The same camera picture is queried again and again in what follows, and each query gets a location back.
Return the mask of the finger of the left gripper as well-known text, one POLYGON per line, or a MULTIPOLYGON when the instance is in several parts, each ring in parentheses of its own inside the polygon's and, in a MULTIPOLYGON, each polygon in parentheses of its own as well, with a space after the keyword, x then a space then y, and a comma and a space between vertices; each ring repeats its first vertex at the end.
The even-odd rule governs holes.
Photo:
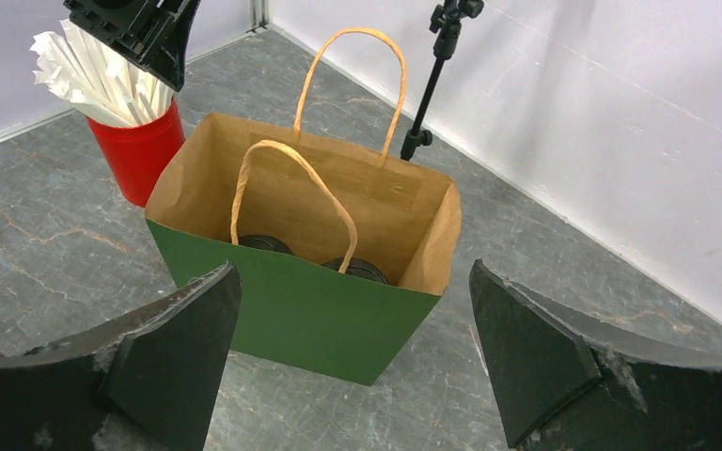
POLYGON ((176 92, 199 0, 65 0, 69 19, 176 92))

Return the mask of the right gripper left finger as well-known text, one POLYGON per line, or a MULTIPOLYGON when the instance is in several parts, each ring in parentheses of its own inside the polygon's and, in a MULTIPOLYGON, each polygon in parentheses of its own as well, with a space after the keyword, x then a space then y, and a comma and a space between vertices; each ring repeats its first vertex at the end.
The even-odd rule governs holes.
POLYGON ((96 450, 125 422, 169 450, 207 438, 242 282, 224 264, 152 303, 0 355, 0 450, 96 450))

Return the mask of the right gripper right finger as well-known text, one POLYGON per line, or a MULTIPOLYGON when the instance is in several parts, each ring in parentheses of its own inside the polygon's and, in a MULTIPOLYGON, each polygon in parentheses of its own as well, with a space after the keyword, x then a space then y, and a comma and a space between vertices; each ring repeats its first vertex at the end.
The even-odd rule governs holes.
POLYGON ((482 355, 513 450, 722 450, 722 354, 636 334, 475 261, 482 355))

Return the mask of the green brown paper bag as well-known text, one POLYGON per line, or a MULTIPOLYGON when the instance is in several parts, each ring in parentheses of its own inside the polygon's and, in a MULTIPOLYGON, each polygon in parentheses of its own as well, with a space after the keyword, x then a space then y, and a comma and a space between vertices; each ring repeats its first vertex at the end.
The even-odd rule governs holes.
POLYGON ((373 150, 204 117, 158 178, 145 218, 178 286, 225 263, 242 282, 233 350, 371 385, 445 292, 462 228, 455 181, 373 150), (241 246, 285 242, 293 256, 241 246), (323 267, 337 257, 338 271, 323 267), (345 274, 353 258, 388 285, 345 274))

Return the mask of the black plastic cup lid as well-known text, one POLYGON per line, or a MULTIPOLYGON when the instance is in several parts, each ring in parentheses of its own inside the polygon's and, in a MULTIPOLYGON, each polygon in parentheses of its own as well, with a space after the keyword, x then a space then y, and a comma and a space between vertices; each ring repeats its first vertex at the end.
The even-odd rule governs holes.
MULTIPOLYGON (((323 267, 328 268, 332 271, 338 271, 342 262, 343 258, 337 257, 335 259, 324 262, 322 265, 323 267)), ((384 273, 372 263, 367 262, 366 260, 361 258, 353 257, 350 260, 345 274, 388 285, 388 281, 384 273)))

